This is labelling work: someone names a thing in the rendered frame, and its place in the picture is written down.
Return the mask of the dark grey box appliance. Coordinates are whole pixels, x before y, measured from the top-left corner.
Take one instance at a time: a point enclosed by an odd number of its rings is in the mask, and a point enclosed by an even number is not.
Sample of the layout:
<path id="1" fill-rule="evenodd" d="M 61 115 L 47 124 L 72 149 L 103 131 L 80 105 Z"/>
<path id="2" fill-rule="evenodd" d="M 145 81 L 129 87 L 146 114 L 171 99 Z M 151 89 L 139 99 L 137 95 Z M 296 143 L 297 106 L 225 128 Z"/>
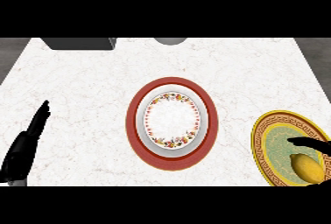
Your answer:
<path id="1" fill-rule="evenodd" d="M 115 38 L 41 38 L 52 50 L 112 50 Z"/>

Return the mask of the yellow lemon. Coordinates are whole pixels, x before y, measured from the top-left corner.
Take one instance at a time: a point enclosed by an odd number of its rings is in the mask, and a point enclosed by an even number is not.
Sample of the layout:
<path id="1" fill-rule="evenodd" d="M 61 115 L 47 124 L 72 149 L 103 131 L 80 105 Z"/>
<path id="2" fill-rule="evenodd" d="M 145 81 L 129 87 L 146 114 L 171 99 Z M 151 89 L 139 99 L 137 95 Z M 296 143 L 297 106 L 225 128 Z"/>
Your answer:
<path id="1" fill-rule="evenodd" d="M 312 184 L 319 184 L 325 178 L 325 172 L 319 163 L 306 154 L 291 154 L 291 166 L 299 178 Z"/>

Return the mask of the grey round object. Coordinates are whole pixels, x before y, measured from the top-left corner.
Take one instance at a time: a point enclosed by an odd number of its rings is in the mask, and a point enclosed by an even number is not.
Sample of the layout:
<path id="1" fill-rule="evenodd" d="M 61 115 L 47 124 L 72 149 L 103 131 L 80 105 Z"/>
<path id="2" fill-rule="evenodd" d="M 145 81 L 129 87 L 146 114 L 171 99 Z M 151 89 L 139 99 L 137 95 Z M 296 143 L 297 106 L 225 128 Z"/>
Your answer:
<path id="1" fill-rule="evenodd" d="M 167 46 L 174 46 L 180 44 L 186 38 L 155 38 L 155 40 Z"/>

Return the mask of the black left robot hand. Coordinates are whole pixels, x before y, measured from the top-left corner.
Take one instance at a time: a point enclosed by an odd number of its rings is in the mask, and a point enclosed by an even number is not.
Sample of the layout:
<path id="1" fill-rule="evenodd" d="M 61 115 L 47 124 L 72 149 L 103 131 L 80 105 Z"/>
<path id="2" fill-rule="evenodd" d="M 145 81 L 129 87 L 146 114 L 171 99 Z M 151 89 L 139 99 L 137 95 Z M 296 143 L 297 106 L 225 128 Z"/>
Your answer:
<path id="1" fill-rule="evenodd" d="M 4 155 L 0 167 L 0 183 L 27 179 L 37 154 L 37 143 L 49 117 L 49 101 L 44 101 L 34 114 L 28 128 L 18 134 Z"/>

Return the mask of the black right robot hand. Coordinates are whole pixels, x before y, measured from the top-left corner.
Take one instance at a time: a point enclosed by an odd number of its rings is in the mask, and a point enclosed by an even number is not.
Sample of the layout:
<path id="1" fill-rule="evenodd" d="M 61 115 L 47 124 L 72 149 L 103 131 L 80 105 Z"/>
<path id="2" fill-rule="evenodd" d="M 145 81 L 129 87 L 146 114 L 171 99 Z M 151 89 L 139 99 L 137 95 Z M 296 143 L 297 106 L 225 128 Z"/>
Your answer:
<path id="1" fill-rule="evenodd" d="M 287 139 L 290 143 L 294 144 L 294 146 L 304 146 L 309 148 L 313 148 L 321 153 L 327 154 L 331 157 L 331 142 L 319 141 L 310 137 L 300 136 L 300 137 L 291 137 Z M 331 188 L 331 179 L 324 180 L 319 184 L 312 184 L 313 187 L 325 187 Z"/>

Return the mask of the yellow patterned green plate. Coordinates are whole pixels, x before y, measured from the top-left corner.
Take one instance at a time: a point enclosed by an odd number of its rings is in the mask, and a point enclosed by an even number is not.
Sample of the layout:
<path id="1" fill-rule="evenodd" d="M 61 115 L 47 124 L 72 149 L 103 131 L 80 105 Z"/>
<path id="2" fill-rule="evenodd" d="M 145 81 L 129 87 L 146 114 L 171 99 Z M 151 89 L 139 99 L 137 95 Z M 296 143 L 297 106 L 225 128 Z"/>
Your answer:
<path id="1" fill-rule="evenodd" d="M 321 165 L 331 179 L 331 157 L 306 146 L 294 146 L 287 139 L 312 137 L 328 142 L 331 138 L 316 124 L 297 113 L 273 110 L 257 119 L 251 132 L 253 157 L 267 183 L 272 186 L 307 186 L 293 170 L 293 154 L 306 154 Z"/>

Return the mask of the red rimmed floral plate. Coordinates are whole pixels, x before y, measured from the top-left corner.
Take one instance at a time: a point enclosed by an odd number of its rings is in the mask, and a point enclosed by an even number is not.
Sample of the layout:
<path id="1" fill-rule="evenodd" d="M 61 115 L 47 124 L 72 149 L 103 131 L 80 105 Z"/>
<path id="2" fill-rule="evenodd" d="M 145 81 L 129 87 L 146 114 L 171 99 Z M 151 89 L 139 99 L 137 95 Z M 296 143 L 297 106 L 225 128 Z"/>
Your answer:
<path id="1" fill-rule="evenodd" d="M 129 104 L 126 131 L 142 161 L 164 171 L 201 162 L 217 137 L 219 118 L 202 87 L 179 77 L 148 83 Z"/>

